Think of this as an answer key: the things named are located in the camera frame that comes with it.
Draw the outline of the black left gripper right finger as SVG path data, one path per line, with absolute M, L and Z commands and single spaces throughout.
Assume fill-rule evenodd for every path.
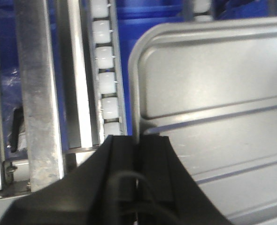
M 145 135 L 139 141 L 140 172 L 149 181 L 156 202 L 184 225 L 229 225 L 176 155 L 169 138 Z

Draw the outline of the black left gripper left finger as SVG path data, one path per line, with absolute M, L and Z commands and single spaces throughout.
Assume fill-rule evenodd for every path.
M 106 182 L 121 171 L 134 171 L 130 136 L 108 136 L 78 168 L 63 179 L 15 200 L 0 225 L 102 224 Z

